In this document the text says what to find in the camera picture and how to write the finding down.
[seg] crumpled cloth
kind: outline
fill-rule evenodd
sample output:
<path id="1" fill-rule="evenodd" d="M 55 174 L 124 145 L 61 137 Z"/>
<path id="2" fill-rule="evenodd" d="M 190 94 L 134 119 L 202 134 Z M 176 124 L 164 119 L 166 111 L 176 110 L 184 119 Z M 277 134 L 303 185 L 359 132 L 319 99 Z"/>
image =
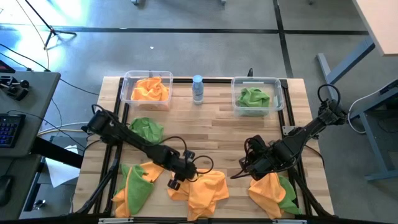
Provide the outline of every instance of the crumpled cloth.
<path id="1" fill-rule="evenodd" d="M 258 181 L 252 180 L 248 193 L 270 219 L 282 218 L 284 212 L 302 214 L 292 202 L 296 198 L 293 186 L 285 177 L 276 173 L 267 174 Z"/>
<path id="2" fill-rule="evenodd" d="M 169 88 L 162 84 L 162 78 L 138 80 L 132 91 L 132 100 L 165 101 L 169 98 Z"/>
<path id="3" fill-rule="evenodd" d="M 115 217 L 127 218 L 135 215 L 144 206 L 154 190 L 153 182 L 163 172 L 163 168 L 153 162 L 128 167 L 121 164 L 122 184 L 114 194 Z"/>
<path id="4" fill-rule="evenodd" d="M 269 107 L 269 95 L 258 88 L 243 88 L 238 98 L 238 105 L 242 107 Z"/>
<path id="5" fill-rule="evenodd" d="M 172 200 L 188 201 L 188 221 L 211 216 L 216 209 L 216 201 L 229 197 L 224 173 L 215 170 L 199 174 L 195 182 L 185 180 L 179 190 L 167 189 L 167 192 Z"/>
<path id="6" fill-rule="evenodd" d="M 129 129 L 156 144 L 162 140 L 164 127 L 150 118 L 134 118 Z"/>

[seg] clear plastic container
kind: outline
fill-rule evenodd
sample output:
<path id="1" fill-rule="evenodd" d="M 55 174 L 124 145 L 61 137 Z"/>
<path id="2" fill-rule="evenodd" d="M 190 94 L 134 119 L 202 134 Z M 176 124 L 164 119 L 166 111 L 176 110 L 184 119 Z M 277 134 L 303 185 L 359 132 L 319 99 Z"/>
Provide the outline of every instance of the clear plastic container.
<path id="1" fill-rule="evenodd" d="M 136 87 L 138 80 L 146 78 L 161 77 L 162 84 L 169 88 L 169 97 L 165 101 L 132 100 L 132 90 Z M 172 99 L 173 74 L 167 71 L 128 71 L 123 80 L 120 99 L 129 103 L 130 106 L 138 107 L 140 110 L 168 111 Z"/>
<path id="2" fill-rule="evenodd" d="M 258 88 L 269 95 L 269 107 L 243 107 L 237 104 L 243 88 Z M 282 87 L 278 78 L 235 77 L 232 79 L 232 105 L 236 116 L 266 116 L 284 108 Z"/>

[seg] wooden tabletop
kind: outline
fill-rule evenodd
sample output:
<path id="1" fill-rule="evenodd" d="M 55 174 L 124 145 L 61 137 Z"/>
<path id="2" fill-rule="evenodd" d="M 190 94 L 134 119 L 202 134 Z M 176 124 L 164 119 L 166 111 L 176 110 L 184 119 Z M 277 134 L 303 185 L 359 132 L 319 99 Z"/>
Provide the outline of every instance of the wooden tabletop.
<path id="1" fill-rule="evenodd" d="M 398 1 L 353 2 L 382 56 L 398 56 Z"/>
<path id="2" fill-rule="evenodd" d="M 98 104 L 112 111 L 118 91 L 119 77 L 104 77 Z M 297 126 L 305 126 L 312 120 L 304 80 L 288 79 L 292 109 Z M 277 113 L 266 117 L 235 117 L 231 104 L 230 84 L 205 84 L 205 100 L 202 105 L 192 103 L 190 83 L 174 83 L 170 111 L 138 111 L 130 108 L 127 122 L 136 117 L 150 117 L 164 126 L 164 137 L 173 135 L 186 140 L 189 150 L 197 156 L 208 155 L 215 162 L 214 170 L 220 170 L 227 176 L 229 198 L 217 202 L 213 217 L 217 218 L 267 218 L 267 213 L 248 197 L 251 177 L 231 180 L 229 177 L 240 170 L 238 159 L 244 157 L 243 142 L 249 137 L 260 134 L 265 142 L 280 139 L 279 119 Z M 123 113 L 124 103 L 119 117 Z M 95 141 L 98 136 L 89 138 Z M 183 151 L 183 144 L 176 140 L 167 141 L 168 146 Z M 308 145 L 319 150 L 315 140 Z M 74 209 L 78 210 L 97 187 L 106 145 L 99 142 L 85 152 L 80 170 L 75 196 Z M 328 184 L 322 160 L 311 150 L 305 148 L 302 153 L 307 184 L 314 196 L 330 213 L 333 207 L 330 200 Z M 146 155 L 136 148 L 124 144 L 121 163 L 128 166 L 149 161 Z M 197 161 L 198 168 L 208 167 L 205 161 Z M 170 172 L 165 170 L 155 182 L 152 192 L 136 217 L 186 217 L 187 202 L 172 201 L 167 194 L 167 182 Z M 118 188 L 122 175 L 119 171 Z M 104 190 L 101 211 L 106 204 L 108 187 Z M 300 207 L 304 208 L 302 194 L 298 189 Z"/>

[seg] keyboard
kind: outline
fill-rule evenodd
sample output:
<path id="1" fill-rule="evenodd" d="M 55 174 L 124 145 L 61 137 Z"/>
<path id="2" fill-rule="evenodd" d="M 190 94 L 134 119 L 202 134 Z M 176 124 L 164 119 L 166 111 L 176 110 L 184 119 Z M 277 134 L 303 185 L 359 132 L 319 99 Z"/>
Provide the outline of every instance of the keyboard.
<path id="1" fill-rule="evenodd" d="M 13 148 L 24 125 L 24 114 L 0 114 L 0 148 Z"/>

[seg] green cloth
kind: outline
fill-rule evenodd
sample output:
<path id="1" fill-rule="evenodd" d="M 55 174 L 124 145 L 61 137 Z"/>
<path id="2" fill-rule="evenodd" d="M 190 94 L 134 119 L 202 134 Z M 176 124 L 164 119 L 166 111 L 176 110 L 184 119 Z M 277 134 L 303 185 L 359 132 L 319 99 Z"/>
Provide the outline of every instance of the green cloth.
<path id="1" fill-rule="evenodd" d="M 269 107 L 269 95 L 258 88 L 243 88 L 238 98 L 238 106 L 242 107 Z"/>
<path id="2" fill-rule="evenodd" d="M 123 181 L 119 190 L 115 192 L 115 195 L 126 187 L 126 182 L 128 181 L 128 207 L 131 215 L 135 215 L 142 208 L 150 193 L 154 190 L 154 184 L 142 178 L 142 175 L 145 174 L 145 170 L 140 165 L 135 165 L 132 167 L 132 171 L 128 180 L 127 176 L 129 174 L 130 167 L 124 164 L 121 164 L 120 166 L 123 174 Z"/>
<path id="3" fill-rule="evenodd" d="M 294 215 L 301 215 L 301 209 L 297 208 L 296 204 L 293 203 L 293 200 L 296 198 L 296 194 L 294 193 L 292 184 L 282 176 L 279 176 L 279 183 L 286 191 L 286 196 L 278 203 L 279 208 Z"/>
<path id="4" fill-rule="evenodd" d="M 162 140 L 164 130 L 162 125 L 150 118 L 134 118 L 129 129 L 154 144 Z"/>

